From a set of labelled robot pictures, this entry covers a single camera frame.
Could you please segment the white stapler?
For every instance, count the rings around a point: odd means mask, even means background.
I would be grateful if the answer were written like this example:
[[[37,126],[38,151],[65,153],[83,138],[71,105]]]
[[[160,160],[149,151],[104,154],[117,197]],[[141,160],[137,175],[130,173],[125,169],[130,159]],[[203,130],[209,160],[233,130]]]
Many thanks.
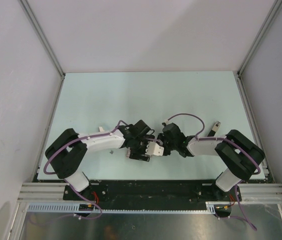
[[[99,128],[99,132],[101,132],[101,133],[103,133],[105,131],[102,126],[99,126],[98,128]]]

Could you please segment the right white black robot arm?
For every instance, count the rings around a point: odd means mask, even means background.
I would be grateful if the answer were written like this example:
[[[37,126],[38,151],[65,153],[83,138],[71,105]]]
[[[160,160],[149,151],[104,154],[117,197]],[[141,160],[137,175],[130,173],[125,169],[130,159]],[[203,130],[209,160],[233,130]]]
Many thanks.
[[[264,151],[236,129],[219,137],[186,136],[175,123],[170,123],[163,125],[158,139],[162,142],[164,156],[176,151],[183,158],[217,156],[223,161],[226,170],[211,188],[212,196],[218,201],[228,197],[230,190],[240,182],[260,174],[260,164],[265,158]]]

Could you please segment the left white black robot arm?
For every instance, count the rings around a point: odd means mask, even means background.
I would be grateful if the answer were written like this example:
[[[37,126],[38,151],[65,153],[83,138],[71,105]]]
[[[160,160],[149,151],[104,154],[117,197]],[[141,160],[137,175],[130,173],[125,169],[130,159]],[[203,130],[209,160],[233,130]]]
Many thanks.
[[[144,121],[127,124],[119,120],[113,130],[92,134],[79,134],[73,128],[66,129],[45,151],[47,163],[43,167],[46,175],[57,175],[74,189],[81,200],[91,196],[88,177],[79,170],[86,153],[126,148],[135,154],[134,159],[148,161],[151,156],[163,154],[162,143],[153,135]]]

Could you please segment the red staple box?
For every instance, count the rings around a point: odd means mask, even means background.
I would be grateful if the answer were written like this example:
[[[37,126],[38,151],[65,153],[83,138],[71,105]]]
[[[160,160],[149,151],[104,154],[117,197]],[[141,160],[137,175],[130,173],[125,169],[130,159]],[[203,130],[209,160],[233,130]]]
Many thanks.
[[[127,158],[130,158],[131,157],[131,148],[127,148],[127,151],[126,151],[126,157]]]

